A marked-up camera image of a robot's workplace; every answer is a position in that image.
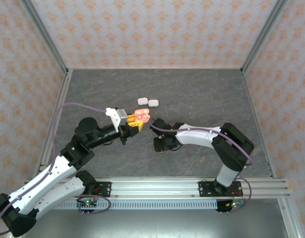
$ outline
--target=small white block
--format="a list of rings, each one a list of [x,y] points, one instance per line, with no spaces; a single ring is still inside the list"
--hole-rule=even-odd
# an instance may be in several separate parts
[[[138,98],[138,105],[147,105],[148,99],[147,98]]]
[[[148,105],[150,107],[157,107],[157,106],[159,106],[159,101],[157,99],[149,100]]]

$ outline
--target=white object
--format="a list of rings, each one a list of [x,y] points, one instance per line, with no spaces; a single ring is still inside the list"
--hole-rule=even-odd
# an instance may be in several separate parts
[[[116,132],[118,132],[118,126],[121,122],[121,118],[118,116],[116,109],[106,108],[106,115],[111,117],[114,128]]]
[[[147,105],[148,104],[148,99],[147,98],[138,98],[138,105]]]
[[[81,195],[85,190],[85,186],[81,179],[73,177],[70,181],[62,186],[52,189],[46,196],[44,196],[34,209],[39,209],[36,219],[40,219],[44,214],[58,206],[60,203],[68,199]]]
[[[226,165],[223,165],[221,167],[220,172],[218,173],[218,175],[216,177],[216,180],[221,185],[223,185],[225,187],[229,187],[232,184],[233,180],[235,179],[235,177],[237,176],[238,173],[239,173],[238,171],[231,170]]]
[[[159,106],[159,101],[157,99],[149,100],[148,105],[150,107],[157,107],[157,106]]]
[[[186,128],[196,128],[196,126],[190,126],[188,124],[184,124],[180,126],[180,129],[186,129]],[[213,127],[213,128],[207,128],[208,130],[215,130],[220,132],[220,127]],[[206,132],[204,130],[188,130],[188,131],[181,131],[177,132],[176,138],[177,140],[185,145],[185,144],[194,144],[194,145],[201,145],[206,146],[209,148],[213,148],[212,142],[213,138],[216,137],[217,134]]]
[[[39,181],[49,170],[50,165],[43,170],[39,175],[37,175],[34,179],[32,179],[29,183],[27,183],[22,188],[10,194],[9,201],[12,201],[17,196],[22,194],[24,191],[28,190],[32,185],[34,185],[37,181]],[[51,170],[51,174],[49,174],[38,186],[28,192],[26,195],[22,197],[21,200],[16,201],[13,204],[13,207],[18,207],[19,213],[27,215],[32,209],[36,206],[36,204],[60,181],[66,178],[69,175],[72,175],[76,172],[74,166],[68,165],[68,160],[64,156],[57,156],[55,160],[54,167]]]

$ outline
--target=gray floor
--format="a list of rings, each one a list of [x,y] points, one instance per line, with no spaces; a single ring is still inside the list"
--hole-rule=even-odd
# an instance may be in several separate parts
[[[287,238],[276,199],[252,200],[237,213],[215,210],[110,210],[81,216],[53,210],[25,238]]]
[[[239,70],[217,69],[105,69],[74,70],[65,102],[93,107],[124,108],[133,113],[137,99],[158,99],[159,107],[150,108],[153,118],[165,122],[185,122],[214,127],[231,122],[255,145],[254,165],[243,176],[270,176],[246,88]],[[56,135],[57,152],[71,139],[84,117],[94,117],[99,126],[110,118],[80,107],[64,108]],[[110,146],[94,149],[84,169],[94,177],[106,176],[203,176],[215,177],[222,165],[215,151],[185,145],[179,151],[157,153],[155,135],[144,126],[142,132],[122,146],[116,140]]]

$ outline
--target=aluminum frame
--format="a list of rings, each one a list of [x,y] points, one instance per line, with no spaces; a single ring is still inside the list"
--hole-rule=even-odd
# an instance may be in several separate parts
[[[45,44],[49,48],[58,67],[60,68],[60,70],[63,73],[66,73],[67,67],[66,67],[61,55],[59,54],[58,49],[55,46],[52,38],[50,37],[45,25],[43,24],[38,12],[36,11],[32,1],[31,0],[20,0],[20,1],[22,2],[23,7],[27,10],[29,16],[31,17],[35,27],[37,28],[38,32],[40,33]]]
[[[256,42],[254,43],[253,47],[251,48],[243,67],[241,68],[243,75],[245,75],[246,72],[249,70],[250,65],[252,64],[252,62],[254,61],[256,56],[258,55],[259,50],[263,46],[263,43],[267,39],[269,32],[272,30],[273,26],[277,22],[280,14],[282,13],[282,10],[285,7],[287,2],[288,2],[288,0],[278,0],[277,1],[275,7],[271,11],[270,16],[268,17],[268,20],[266,21],[261,32],[259,33],[259,36],[258,36]]]
[[[69,69],[68,74],[63,80],[60,94],[55,106],[58,108],[64,103],[73,69]],[[244,79],[244,84],[248,93],[248,98],[251,98],[247,88],[247,84]],[[60,116],[57,118],[56,129],[60,121]],[[261,134],[259,124],[257,122],[256,114],[254,113],[255,120],[258,126],[259,135],[262,142],[264,141],[263,135]],[[51,145],[51,126],[49,127],[48,136],[44,149],[41,152],[40,163],[38,169],[35,172],[35,176],[43,169],[47,167],[49,162],[50,154],[52,150]],[[287,229],[289,238],[304,238],[301,227],[298,223],[298,219],[295,211],[295,204],[291,198],[291,191],[288,189],[288,183],[286,179],[276,178],[275,169],[272,161],[268,156],[267,161],[270,167],[270,171],[274,177],[247,177],[246,179],[252,186],[252,198],[253,199],[267,199],[274,198],[278,199],[284,223]],[[112,191],[110,199],[113,201],[127,201],[127,200],[201,200],[205,199],[200,197],[198,193],[198,182],[206,180],[214,180],[215,178],[201,178],[201,177],[106,177],[96,178],[97,181],[111,181]],[[248,196],[248,185],[242,182],[244,196]],[[206,199],[222,199],[222,197],[207,197]]]

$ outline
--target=cable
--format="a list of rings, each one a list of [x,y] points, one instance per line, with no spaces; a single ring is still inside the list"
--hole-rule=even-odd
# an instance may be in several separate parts
[[[84,203],[83,201],[81,201],[81,198],[80,198],[80,197],[76,200],[76,202],[78,202],[78,203]]]
[[[242,147],[240,147],[235,141],[233,141],[227,135],[225,135],[223,133],[220,133],[218,131],[207,129],[207,128],[204,128],[204,127],[193,127],[193,128],[184,128],[184,129],[176,129],[176,130],[166,130],[166,129],[158,128],[158,127],[154,126],[153,124],[150,124],[150,126],[154,129],[156,129],[158,131],[162,131],[162,132],[181,132],[181,131],[190,131],[190,130],[203,130],[203,131],[206,131],[206,132],[215,133],[215,134],[223,137],[224,139],[228,140],[229,142],[231,142],[237,149],[239,149],[247,157],[247,159],[249,159],[250,163],[246,164],[247,166],[252,165],[252,163],[253,163],[252,158],[250,157],[250,155],[247,154],[247,152]]]
[[[233,194],[233,201],[234,201],[234,198],[235,198],[235,192],[234,192],[234,190],[232,190],[232,194]]]
[[[98,195],[98,191],[100,190],[101,187],[98,187],[97,189],[94,190],[95,195]]]
[[[106,110],[102,110],[102,109],[97,109],[97,108],[94,108],[94,107],[90,107],[90,106],[87,106],[87,105],[84,105],[84,104],[81,104],[81,103],[64,103],[62,104],[61,106],[59,106],[59,108],[55,111],[54,113],[54,116],[53,116],[53,119],[52,119],[52,147],[53,147],[53,159],[52,159],[52,162],[50,164],[50,168],[48,170],[48,173],[46,173],[39,181],[37,181],[34,185],[32,185],[30,188],[28,188],[28,190],[24,191],[22,194],[20,194],[17,198],[15,198],[14,200],[12,200],[8,205],[6,205],[6,207],[0,212],[0,219],[2,218],[2,216],[4,215],[4,213],[6,212],[6,210],[11,207],[17,200],[19,200],[20,198],[22,198],[24,195],[26,195],[28,192],[30,192],[31,190],[33,190],[36,186],[38,186],[40,183],[42,183],[46,177],[50,174],[49,172],[51,172],[51,170],[53,169],[54,167],[54,164],[55,164],[55,160],[56,160],[56,157],[57,157],[57,154],[56,154],[56,148],[55,148],[55,121],[56,121],[56,118],[57,118],[57,115],[59,114],[60,110],[63,108],[63,107],[66,107],[66,106],[72,106],[72,105],[76,105],[76,106],[80,106],[80,107],[84,107],[84,108],[88,108],[88,109],[91,109],[91,110],[94,110],[94,111],[97,111],[97,112],[102,112],[102,113],[105,113]],[[5,232],[0,232],[0,236],[3,236],[7,233],[9,233],[10,230],[7,230]]]
[[[247,179],[241,178],[241,177],[238,177],[236,180],[240,180],[240,179],[241,179],[241,180],[244,180],[244,181],[248,184],[249,196],[248,196],[248,199],[247,199],[247,201],[245,202],[245,204],[244,204],[243,206],[241,206],[239,209],[232,210],[232,211],[228,212],[229,214],[230,214],[230,213],[234,213],[234,212],[238,212],[238,211],[244,209],[244,208],[248,205],[249,201],[251,200],[252,189],[251,189],[250,183],[248,182]]]
[[[107,208],[105,208],[103,210],[96,211],[96,212],[90,212],[90,213],[88,213],[89,215],[95,215],[95,214],[98,214],[98,213],[106,212],[112,206],[112,202],[108,198],[103,197],[103,196],[99,196],[99,195],[79,195],[79,196],[76,196],[76,197],[79,197],[79,198],[83,198],[83,197],[97,197],[97,198],[102,198],[102,199],[108,201],[108,207]],[[81,210],[81,205],[79,205],[78,211],[83,214],[83,211]]]
[[[233,194],[233,198],[235,197],[235,193],[236,193],[236,194],[238,194],[242,198],[242,200],[245,200],[240,192],[237,192],[237,191],[234,191],[234,190],[232,190],[232,192],[234,193]]]
[[[103,145],[111,145],[113,144],[114,140],[111,141],[111,143],[108,143],[108,144],[103,144]]]

